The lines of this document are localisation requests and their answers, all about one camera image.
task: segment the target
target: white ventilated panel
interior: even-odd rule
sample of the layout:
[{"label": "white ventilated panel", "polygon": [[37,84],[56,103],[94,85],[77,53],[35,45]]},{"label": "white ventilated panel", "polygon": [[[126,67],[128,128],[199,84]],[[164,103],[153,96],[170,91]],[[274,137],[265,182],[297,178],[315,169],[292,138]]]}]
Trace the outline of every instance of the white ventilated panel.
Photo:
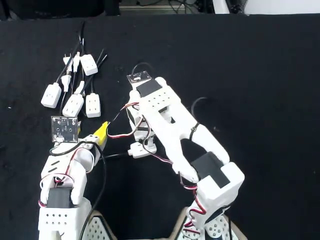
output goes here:
[{"label": "white ventilated panel", "polygon": [[93,217],[85,228],[82,240],[111,240],[99,217]]}]

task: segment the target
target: circuit board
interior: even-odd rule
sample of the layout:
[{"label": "circuit board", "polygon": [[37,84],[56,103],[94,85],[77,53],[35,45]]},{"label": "circuit board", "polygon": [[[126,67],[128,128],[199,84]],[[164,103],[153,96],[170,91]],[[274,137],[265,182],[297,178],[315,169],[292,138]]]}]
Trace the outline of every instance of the circuit board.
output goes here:
[{"label": "circuit board", "polygon": [[77,143],[78,118],[67,116],[52,116],[51,136],[53,143]]}]

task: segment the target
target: white power socket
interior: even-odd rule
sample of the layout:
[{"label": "white power socket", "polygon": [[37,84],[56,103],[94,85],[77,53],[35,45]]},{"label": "white power socket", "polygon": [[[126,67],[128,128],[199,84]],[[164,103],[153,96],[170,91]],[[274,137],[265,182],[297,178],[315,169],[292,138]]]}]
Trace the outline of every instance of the white power socket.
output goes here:
[{"label": "white power socket", "polygon": [[47,108],[55,109],[61,95],[61,87],[57,82],[49,84],[44,91],[41,104]]},{"label": "white power socket", "polygon": [[96,74],[98,72],[97,64],[91,54],[81,56],[80,61],[86,76]]},{"label": "white power socket", "polygon": [[81,94],[72,94],[62,110],[62,115],[65,117],[78,116],[84,102],[84,98]]},{"label": "white power socket", "polygon": [[101,116],[100,98],[98,94],[91,93],[85,97],[85,113],[88,118]]}]

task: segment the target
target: black cable tie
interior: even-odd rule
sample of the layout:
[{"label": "black cable tie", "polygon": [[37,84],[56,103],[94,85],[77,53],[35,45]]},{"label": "black cable tie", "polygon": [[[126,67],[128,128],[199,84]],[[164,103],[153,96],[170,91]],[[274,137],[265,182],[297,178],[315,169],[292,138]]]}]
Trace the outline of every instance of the black cable tie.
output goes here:
[{"label": "black cable tie", "polygon": [[189,140],[192,141],[192,137],[195,133],[195,131],[197,130],[197,127],[199,126],[199,122],[196,123],[196,125],[194,125],[194,127],[191,128],[191,132],[190,132],[190,136],[189,136]]}]

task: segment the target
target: red wire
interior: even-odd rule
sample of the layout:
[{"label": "red wire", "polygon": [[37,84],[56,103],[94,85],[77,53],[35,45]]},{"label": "red wire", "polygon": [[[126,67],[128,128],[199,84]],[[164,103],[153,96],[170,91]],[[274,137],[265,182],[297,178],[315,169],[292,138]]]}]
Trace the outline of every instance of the red wire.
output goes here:
[{"label": "red wire", "polygon": [[192,220],[195,219],[194,216],[192,216],[191,212],[195,212],[197,214],[201,214],[201,215],[205,215],[207,213],[207,211],[205,210],[205,208],[201,205],[201,203],[199,202],[197,196],[196,196],[196,191],[194,190],[194,194],[195,194],[195,203],[198,205],[198,207],[200,208],[200,210],[196,209],[196,208],[191,208],[189,210],[189,215],[191,216],[191,220],[189,222],[187,222],[186,224],[184,224],[184,231],[188,231],[188,232],[191,232],[191,233],[195,233],[195,234],[200,234],[199,231],[195,231],[195,230],[192,230],[192,229],[187,229],[187,228],[190,228],[190,227],[193,227],[194,224],[192,223]]}]

